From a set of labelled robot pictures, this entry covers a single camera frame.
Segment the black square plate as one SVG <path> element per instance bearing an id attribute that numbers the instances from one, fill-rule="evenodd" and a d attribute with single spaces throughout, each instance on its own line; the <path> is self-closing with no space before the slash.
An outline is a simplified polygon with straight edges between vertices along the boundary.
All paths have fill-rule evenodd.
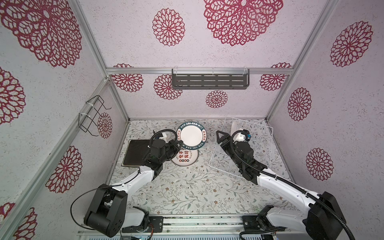
<path id="1" fill-rule="evenodd" d="M 149 143 L 150 140 L 129 140 L 122 167 L 134 168 L 144 165 Z"/>

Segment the white round plate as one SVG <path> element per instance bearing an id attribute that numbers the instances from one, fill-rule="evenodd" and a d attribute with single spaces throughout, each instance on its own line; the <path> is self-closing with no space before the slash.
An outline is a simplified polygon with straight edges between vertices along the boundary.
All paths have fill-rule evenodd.
<path id="1" fill-rule="evenodd" d="M 182 141 L 182 148 L 187 150 L 201 149 L 207 141 L 208 134 L 205 127 L 198 122 L 185 122 L 177 128 L 178 141 Z"/>
<path id="2" fill-rule="evenodd" d="M 198 150 L 181 149 L 177 155 L 172 159 L 172 162 L 181 167 L 187 167 L 194 164 L 199 157 Z"/>
<path id="3" fill-rule="evenodd" d="M 231 136 L 236 132 L 239 131 L 241 128 L 239 126 L 238 121 L 233 121 L 231 125 Z"/>

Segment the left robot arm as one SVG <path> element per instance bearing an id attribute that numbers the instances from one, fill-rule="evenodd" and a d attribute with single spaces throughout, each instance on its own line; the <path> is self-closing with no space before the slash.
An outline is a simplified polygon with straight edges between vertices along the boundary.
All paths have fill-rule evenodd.
<path id="1" fill-rule="evenodd" d="M 84 224 L 107 237 L 114 237 L 125 228 L 147 230 L 149 212 L 139 208 L 127 208 L 128 200 L 142 187 L 153 181 L 163 170 L 163 163 L 175 158 L 182 148 L 182 141 L 151 140 L 145 161 L 133 173 L 114 185 L 100 185 L 84 217 Z"/>

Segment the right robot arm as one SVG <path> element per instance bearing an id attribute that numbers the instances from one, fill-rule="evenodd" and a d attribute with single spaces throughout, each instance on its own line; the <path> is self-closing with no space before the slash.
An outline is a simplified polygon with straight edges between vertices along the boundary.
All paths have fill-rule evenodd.
<path id="1" fill-rule="evenodd" d="M 254 150 L 247 130 L 232 134 L 216 132 L 217 144 L 237 166 L 241 176 L 253 184 L 271 190 L 292 203 L 299 212 L 267 205 L 254 216 L 244 216 L 245 235 L 276 234 L 288 229 L 307 233 L 313 240 L 336 240 L 344 231 L 350 240 L 354 234 L 336 198 L 328 193 L 319 194 L 288 181 L 254 158 Z"/>

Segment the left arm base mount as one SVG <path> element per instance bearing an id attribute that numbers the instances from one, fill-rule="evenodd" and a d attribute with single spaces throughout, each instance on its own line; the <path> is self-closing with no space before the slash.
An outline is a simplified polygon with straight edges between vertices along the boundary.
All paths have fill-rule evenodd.
<path id="1" fill-rule="evenodd" d="M 161 233 L 163 226 L 163 216 L 149 216 L 144 219 L 144 223 L 140 226 L 122 228 L 122 233 Z"/>

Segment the dark grey wall shelf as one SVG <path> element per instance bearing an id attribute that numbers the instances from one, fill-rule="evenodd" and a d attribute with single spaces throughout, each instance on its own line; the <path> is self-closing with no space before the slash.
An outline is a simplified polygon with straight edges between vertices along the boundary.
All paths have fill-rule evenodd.
<path id="1" fill-rule="evenodd" d="M 172 69 L 172 87 L 175 90 L 246 90 L 250 85 L 249 69 L 240 74 L 182 74 Z"/>

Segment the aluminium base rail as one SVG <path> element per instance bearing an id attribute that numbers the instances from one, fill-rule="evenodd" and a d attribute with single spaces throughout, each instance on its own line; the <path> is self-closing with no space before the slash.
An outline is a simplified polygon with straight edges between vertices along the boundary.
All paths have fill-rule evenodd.
<path id="1" fill-rule="evenodd" d="M 305 230 L 293 228 L 290 220 L 284 231 L 272 233 L 246 233 L 242 221 L 245 215 L 163 215 L 164 226 L 161 233 L 122 233 L 118 232 L 115 240 L 128 240 L 131 237 L 153 240 L 309 240 Z"/>

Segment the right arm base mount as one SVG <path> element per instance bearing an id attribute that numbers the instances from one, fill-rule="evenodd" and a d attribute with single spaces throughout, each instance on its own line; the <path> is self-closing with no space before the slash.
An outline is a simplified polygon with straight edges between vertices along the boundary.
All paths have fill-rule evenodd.
<path id="1" fill-rule="evenodd" d="M 267 219 L 267 214 L 257 215 L 245 215 L 242 216 L 243 225 L 246 233 L 257 232 L 257 233 L 272 233 L 278 231 L 284 231 L 284 227 L 273 226 Z"/>

